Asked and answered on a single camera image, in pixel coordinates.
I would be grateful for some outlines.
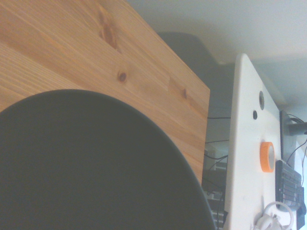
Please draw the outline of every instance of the wood knot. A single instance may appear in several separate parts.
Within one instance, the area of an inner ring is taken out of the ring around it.
[[[105,40],[110,46],[116,49],[117,48],[116,34],[114,31],[114,26],[112,24],[111,14],[108,11],[106,11],[105,8],[99,6],[98,17],[99,17],[99,24],[101,25],[99,36],[103,40]]]
[[[127,79],[127,74],[126,73],[118,73],[118,80],[120,82],[125,82]]]

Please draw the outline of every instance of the cable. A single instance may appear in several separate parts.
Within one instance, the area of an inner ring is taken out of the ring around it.
[[[202,178],[203,180],[205,180],[205,181],[208,181],[208,182],[210,182],[211,184],[213,184],[214,186],[216,186],[217,188],[223,188],[224,186],[219,186],[219,185],[217,185],[217,184],[215,184],[215,183],[213,183],[212,181],[209,181],[208,179],[206,179],[206,178]]]
[[[294,121],[294,122],[296,122],[296,123],[304,123],[304,122],[302,122],[300,119],[297,119],[297,118],[290,118],[290,120],[291,121]]]
[[[205,155],[206,157],[210,158],[210,159],[213,159],[213,160],[220,160],[220,159],[224,159],[224,158],[228,157],[228,155],[225,155],[225,156],[222,156],[222,157],[220,157],[220,158],[214,158],[214,157],[208,156],[206,153],[205,153],[204,155]]]
[[[210,170],[213,168],[213,166],[215,166],[218,162],[224,160],[224,159],[227,158],[227,157],[228,157],[228,155],[222,157],[219,161],[217,161],[216,163],[214,163],[208,170],[210,171]]]
[[[225,158],[227,158],[227,157],[228,157],[228,155],[223,156],[219,161],[217,161],[216,163],[214,163],[214,164],[208,169],[208,171],[210,171],[210,170],[213,168],[213,166],[215,166],[218,162],[222,161],[223,159],[225,159]],[[213,189],[211,192],[207,192],[207,195],[209,196],[210,194],[212,194],[213,191],[214,191],[214,189]]]
[[[302,147],[303,145],[305,145],[306,143],[307,143],[307,139],[306,139],[306,141],[305,141],[303,144],[301,144],[299,147],[297,147],[297,148],[293,151],[293,153],[291,153],[290,157],[288,158],[288,160],[287,160],[287,162],[286,162],[287,165],[289,165],[288,162],[289,162],[290,158],[292,157],[292,155],[295,153],[295,151],[298,150],[298,149],[299,149],[300,147]]]
[[[302,185],[301,187],[303,187],[303,183],[304,183],[304,160],[305,160],[305,157],[306,157],[306,150],[307,150],[307,146],[305,148],[305,154],[304,154],[304,157],[303,157],[303,162],[302,162],[302,174],[303,174],[303,181],[302,181]]]
[[[216,141],[209,141],[209,142],[205,142],[205,144],[215,143],[215,142],[222,142],[222,141],[229,141],[229,140],[216,140]]]
[[[207,117],[207,119],[230,119],[231,117]]]
[[[292,114],[288,114],[288,115],[290,115],[290,116],[293,116],[293,117],[295,117],[295,118],[297,118],[298,120],[300,120],[301,122],[304,122],[301,118],[298,118],[297,116],[294,116],[294,115],[292,115]]]

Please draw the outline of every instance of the hole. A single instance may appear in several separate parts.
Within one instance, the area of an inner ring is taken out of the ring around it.
[[[257,117],[258,117],[258,115],[257,115],[257,111],[256,111],[256,110],[254,110],[254,112],[253,112],[253,118],[254,118],[254,120],[256,120],[256,119],[257,119]]]
[[[261,110],[263,110],[264,109],[264,96],[263,96],[262,91],[260,91],[260,93],[259,93],[259,104],[260,104]]]

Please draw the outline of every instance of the wooden tabletop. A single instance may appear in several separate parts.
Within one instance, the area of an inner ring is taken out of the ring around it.
[[[201,181],[209,89],[122,0],[0,0],[0,111],[84,89],[138,109]]]

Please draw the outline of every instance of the white panel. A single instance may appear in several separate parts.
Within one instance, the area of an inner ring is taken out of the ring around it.
[[[259,104],[260,91],[264,94],[264,110]],[[256,120],[254,110],[258,113]],[[264,207],[275,201],[275,170],[263,172],[260,166],[263,141],[273,143],[279,160],[279,110],[249,58],[242,54],[236,59],[225,197],[229,214],[224,229],[251,229]],[[282,217],[282,224],[289,223],[289,214],[276,207],[271,210]]]

